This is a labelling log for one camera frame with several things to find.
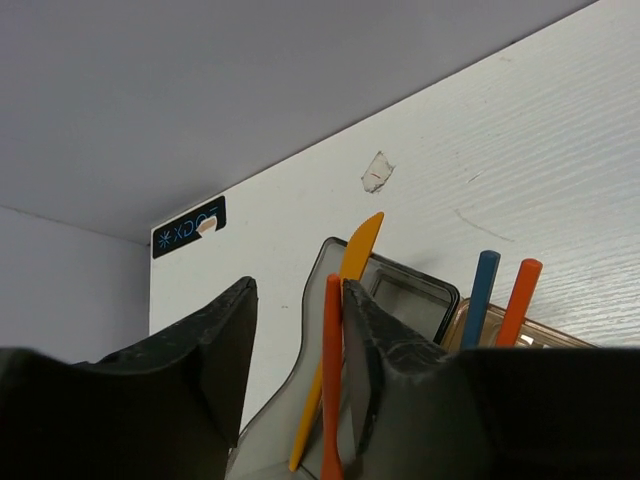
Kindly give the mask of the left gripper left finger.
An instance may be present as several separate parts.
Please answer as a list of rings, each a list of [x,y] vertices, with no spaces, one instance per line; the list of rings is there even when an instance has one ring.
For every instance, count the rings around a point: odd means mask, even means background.
[[[221,479],[239,440],[258,292],[242,277],[98,362],[1,351],[5,479]]]

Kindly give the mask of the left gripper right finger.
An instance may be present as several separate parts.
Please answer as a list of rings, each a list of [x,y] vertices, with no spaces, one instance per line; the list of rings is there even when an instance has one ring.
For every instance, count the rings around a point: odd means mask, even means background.
[[[635,479],[635,348],[449,353],[343,285],[353,479]]]

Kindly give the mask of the red plastic knife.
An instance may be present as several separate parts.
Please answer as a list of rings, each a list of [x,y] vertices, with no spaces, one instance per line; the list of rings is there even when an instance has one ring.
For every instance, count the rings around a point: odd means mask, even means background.
[[[323,459],[322,480],[344,478],[338,449],[338,424],[343,363],[341,279],[326,280],[322,351]]]

